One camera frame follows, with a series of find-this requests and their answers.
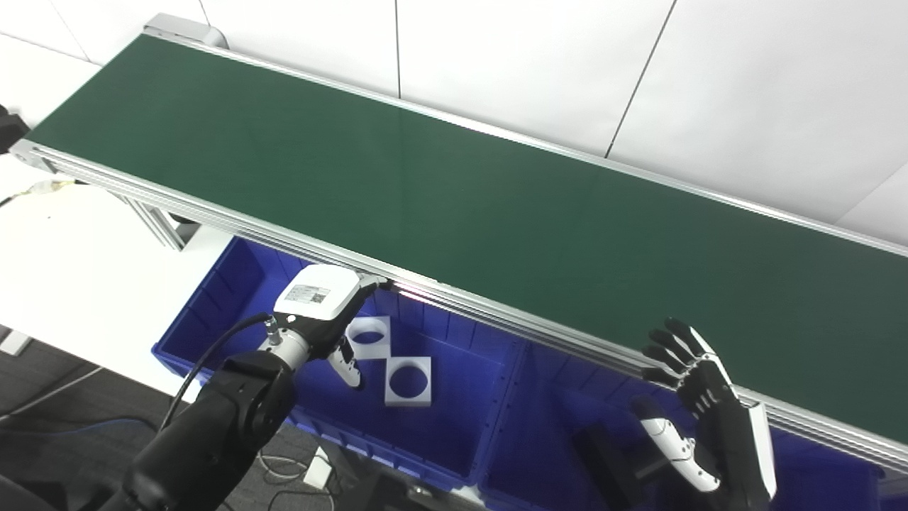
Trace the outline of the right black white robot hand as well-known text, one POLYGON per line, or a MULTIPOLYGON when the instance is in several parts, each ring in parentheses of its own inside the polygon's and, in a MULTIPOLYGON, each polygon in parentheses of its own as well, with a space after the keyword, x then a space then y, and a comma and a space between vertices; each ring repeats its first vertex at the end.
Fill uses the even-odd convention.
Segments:
POLYGON ((746 403, 717 352, 690 324, 668 317, 652 330, 645 381, 672 390, 695 420, 694 436, 652 397, 633 413, 668 465, 687 482, 702 510, 768 510, 777 482, 772 434, 762 402, 746 403))

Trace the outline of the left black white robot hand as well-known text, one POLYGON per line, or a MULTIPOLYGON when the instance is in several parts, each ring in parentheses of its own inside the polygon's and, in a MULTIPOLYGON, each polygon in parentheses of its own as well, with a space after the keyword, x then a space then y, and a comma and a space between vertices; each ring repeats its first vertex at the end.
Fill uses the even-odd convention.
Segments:
POLYGON ((278 356, 292 371, 326 360, 347 386, 360 390, 364 382, 345 331, 367 298, 392 285, 384 276, 344 266, 305 266, 279 294, 260 350, 278 356))

